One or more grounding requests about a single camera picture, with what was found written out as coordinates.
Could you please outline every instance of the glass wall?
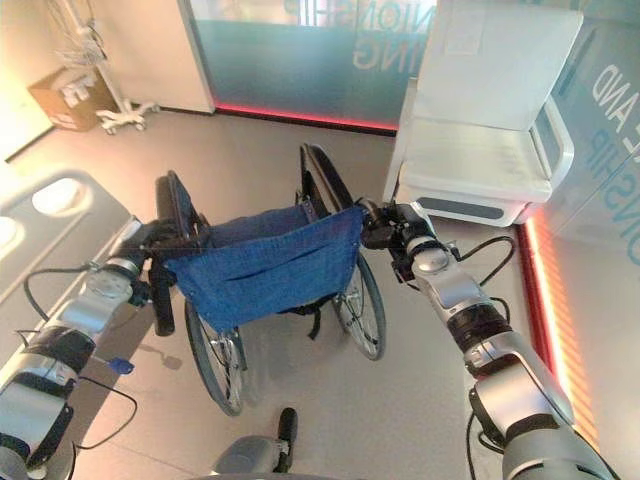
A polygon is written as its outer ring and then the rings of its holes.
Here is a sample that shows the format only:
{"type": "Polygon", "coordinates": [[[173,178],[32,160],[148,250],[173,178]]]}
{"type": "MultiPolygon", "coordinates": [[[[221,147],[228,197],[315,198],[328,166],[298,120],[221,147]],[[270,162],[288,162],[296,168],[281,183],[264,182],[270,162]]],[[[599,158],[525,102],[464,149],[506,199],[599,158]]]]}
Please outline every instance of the glass wall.
{"type": "Polygon", "coordinates": [[[190,0],[217,107],[395,128],[435,0],[190,0]]]}
{"type": "Polygon", "coordinates": [[[622,478],[640,471],[640,2],[541,1],[585,21],[553,90],[575,145],[534,219],[570,396],[622,478]]]}

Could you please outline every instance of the red led light strip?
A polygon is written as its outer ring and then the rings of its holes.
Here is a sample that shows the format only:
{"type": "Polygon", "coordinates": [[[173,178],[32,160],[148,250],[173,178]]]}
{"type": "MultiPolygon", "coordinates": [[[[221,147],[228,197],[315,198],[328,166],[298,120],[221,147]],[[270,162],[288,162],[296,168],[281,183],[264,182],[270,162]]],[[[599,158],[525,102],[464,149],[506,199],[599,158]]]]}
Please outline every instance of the red led light strip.
{"type": "Polygon", "coordinates": [[[282,119],[300,120],[311,123],[333,124],[345,127],[367,128],[372,130],[396,131],[397,125],[382,122],[369,122],[353,118],[336,118],[327,115],[313,115],[307,113],[286,112],[271,108],[249,107],[243,105],[233,105],[229,103],[216,103],[216,108],[226,112],[245,113],[248,115],[260,115],[282,119]]]}
{"type": "Polygon", "coordinates": [[[527,221],[519,237],[536,350],[567,393],[573,406],[576,429],[598,449],[589,383],[553,240],[542,212],[527,221]]]}

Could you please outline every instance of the red light strip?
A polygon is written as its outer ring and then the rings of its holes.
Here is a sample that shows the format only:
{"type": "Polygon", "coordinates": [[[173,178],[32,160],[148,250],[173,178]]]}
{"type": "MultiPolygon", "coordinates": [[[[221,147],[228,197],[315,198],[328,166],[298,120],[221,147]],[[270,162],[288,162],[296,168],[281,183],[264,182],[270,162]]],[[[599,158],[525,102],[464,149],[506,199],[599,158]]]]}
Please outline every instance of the red light strip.
{"type": "Polygon", "coordinates": [[[542,307],[542,330],[546,331],[546,341],[550,346],[549,367],[571,401],[576,429],[597,450],[598,431],[591,410],[589,382],[574,333],[571,309],[567,303],[553,241],[542,212],[535,219],[527,221],[525,230],[535,273],[535,290],[542,307]]]}
{"type": "Polygon", "coordinates": [[[246,113],[250,115],[264,115],[267,117],[288,118],[292,120],[303,120],[307,122],[329,123],[347,127],[370,128],[374,130],[398,130],[397,125],[381,122],[369,122],[366,120],[357,120],[353,118],[336,118],[325,115],[314,115],[307,113],[286,112],[284,110],[275,110],[271,108],[249,107],[243,105],[233,105],[229,103],[216,103],[216,108],[227,110],[229,112],[246,113]]]}

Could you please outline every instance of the frosted glass panel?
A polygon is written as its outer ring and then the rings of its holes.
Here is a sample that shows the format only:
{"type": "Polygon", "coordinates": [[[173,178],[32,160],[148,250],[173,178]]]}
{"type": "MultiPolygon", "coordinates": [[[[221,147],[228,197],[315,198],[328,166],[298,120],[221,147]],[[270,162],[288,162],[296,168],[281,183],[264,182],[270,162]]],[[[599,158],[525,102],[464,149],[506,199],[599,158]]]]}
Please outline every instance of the frosted glass panel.
{"type": "Polygon", "coordinates": [[[219,107],[397,124],[435,0],[191,0],[219,107]]]}

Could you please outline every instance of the wheelchair wheel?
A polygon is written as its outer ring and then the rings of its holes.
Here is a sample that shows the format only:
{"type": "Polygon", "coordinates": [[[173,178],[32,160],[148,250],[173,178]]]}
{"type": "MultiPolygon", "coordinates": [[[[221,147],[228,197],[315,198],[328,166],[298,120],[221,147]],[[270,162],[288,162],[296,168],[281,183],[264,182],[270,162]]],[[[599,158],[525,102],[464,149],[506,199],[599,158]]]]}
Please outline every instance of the wheelchair wheel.
{"type": "Polygon", "coordinates": [[[187,334],[196,367],[209,396],[229,416],[242,411],[242,372],[246,362],[237,329],[218,333],[185,300],[187,334]]]}
{"type": "Polygon", "coordinates": [[[336,295],[332,303],[358,349],[369,360],[380,360],[386,340],[384,306],[376,280],[360,253],[347,289],[336,295]]]}

